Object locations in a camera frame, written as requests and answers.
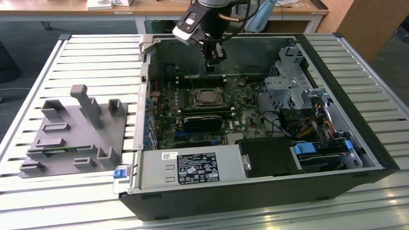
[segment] desk leg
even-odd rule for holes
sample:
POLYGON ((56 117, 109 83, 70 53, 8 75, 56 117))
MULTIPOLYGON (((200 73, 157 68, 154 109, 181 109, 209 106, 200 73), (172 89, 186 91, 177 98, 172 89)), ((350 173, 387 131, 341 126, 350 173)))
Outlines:
POLYGON ((141 35, 146 34, 146 28, 145 28, 146 16, 137 15, 134 16, 133 20, 134 20, 136 29, 138 31, 138 34, 141 35))
POLYGON ((317 16, 312 17, 312 19, 308 22, 308 25, 305 27, 305 31, 304 31, 306 34, 312 34, 317 31, 321 20, 322 20, 322 15, 317 15, 317 16))
POLYGON ((44 27, 44 29, 46 29, 46 30, 50 30, 50 21, 41 21, 41 24, 42 24, 42 27, 44 27))

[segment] power supply label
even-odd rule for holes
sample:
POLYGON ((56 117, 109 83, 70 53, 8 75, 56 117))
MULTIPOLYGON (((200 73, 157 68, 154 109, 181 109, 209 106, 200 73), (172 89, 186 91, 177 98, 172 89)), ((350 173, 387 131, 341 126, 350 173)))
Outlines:
POLYGON ((220 181, 216 153, 178 155, 177 181, 180 184, 220 181))

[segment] metal slatted surface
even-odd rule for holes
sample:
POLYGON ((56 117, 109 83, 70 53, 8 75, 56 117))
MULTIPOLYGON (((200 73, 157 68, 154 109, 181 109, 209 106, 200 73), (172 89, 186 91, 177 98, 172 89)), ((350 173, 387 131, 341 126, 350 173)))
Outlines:
POLYGON ((334 200, 152 222, 137 220, 116 200, 117 196, 112 194, 112 172, 20 179, 16 173, 41 124, 42 113, 38 107, 46 99, 60 99, 64 105, 77 104, 66 96, 72 84, 86 84, 89 94, 98 103, 105 103, 109 98, 120 98, 130 103, 122 163, 132 161, 132 153, 128 151, 132 150, 140 83, 141 63, 134 59, 138 54, 138 36, 77 35, 69 42, 58 43, 49 66, 46 64, 40 74, 36 83, 38 87, 30 92, 36 95, 24 103, 6 134, 9 141, 4 141, 0 146, 0 150, 4 149, 0 162, 0 229, 344 230, 406 225, 407 114, 337 38, 317 34, 308 38, 393 155, 402 169, 399 172, 374 184, 358 186, 334 200))

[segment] blue tab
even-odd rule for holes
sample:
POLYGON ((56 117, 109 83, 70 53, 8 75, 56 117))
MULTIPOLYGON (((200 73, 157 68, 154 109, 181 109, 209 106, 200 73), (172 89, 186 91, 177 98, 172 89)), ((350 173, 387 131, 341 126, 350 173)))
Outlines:
POLYGON ((296 154, 308 154, 308 153, 316 153, 314 145, 310 142, 298 143, 294 146, 294 152, 296 154))
POLYGON ((346 140, 346 141, 345 141, 345 145, 346 145, 346 148, 348 148, 349 150, 353 149, 353 145, 352 145, 350 140, 346 140))
POLYGON ((126 178, 126 169, 116 169, 113 171, 113 178, 114 179, 126 178))
POLYGON ((296 145, 294 147, 294 153, 298 155, 298 154, 301 154, 301 149, 300 149, 300 147, 296 145))

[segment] circuit board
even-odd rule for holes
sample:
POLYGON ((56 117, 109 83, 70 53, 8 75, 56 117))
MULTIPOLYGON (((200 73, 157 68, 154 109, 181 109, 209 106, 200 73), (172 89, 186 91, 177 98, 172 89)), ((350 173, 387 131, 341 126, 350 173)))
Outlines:
POLYGON ((264 122, 253 103, 257 83, 242 84, 240 77, 225 79, 224 87, 217 88, 180 89, 170 82, 160 88, 160 96, 154 99, 158 149, 226 145, 241 138, 266 136, 264 122), (177 126, 180 108, 189 110, 200 106, 232 108, 233 116, 222 119, 221 128, 217 131, 185 132, 177 126))

